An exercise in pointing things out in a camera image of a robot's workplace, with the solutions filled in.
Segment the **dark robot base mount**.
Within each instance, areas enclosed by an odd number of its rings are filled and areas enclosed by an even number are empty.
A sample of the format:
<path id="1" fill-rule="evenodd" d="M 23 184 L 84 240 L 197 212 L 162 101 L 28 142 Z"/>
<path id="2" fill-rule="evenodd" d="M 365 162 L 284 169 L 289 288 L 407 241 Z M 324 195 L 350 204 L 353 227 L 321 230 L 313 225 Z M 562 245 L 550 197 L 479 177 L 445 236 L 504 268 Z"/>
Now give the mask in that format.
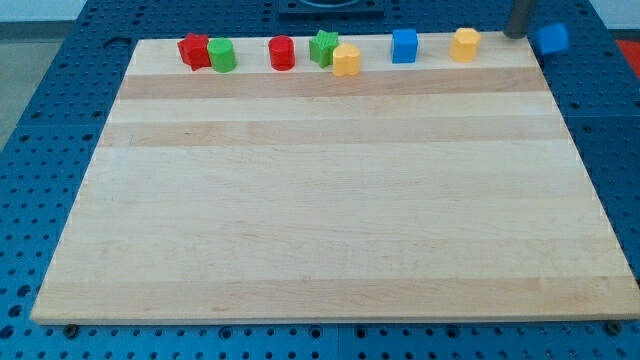
<path id="1" fill-rule="evenodd" d="M 281 18 L 307 15 L 383 15 L 385 0 L 278 0 Z"/>

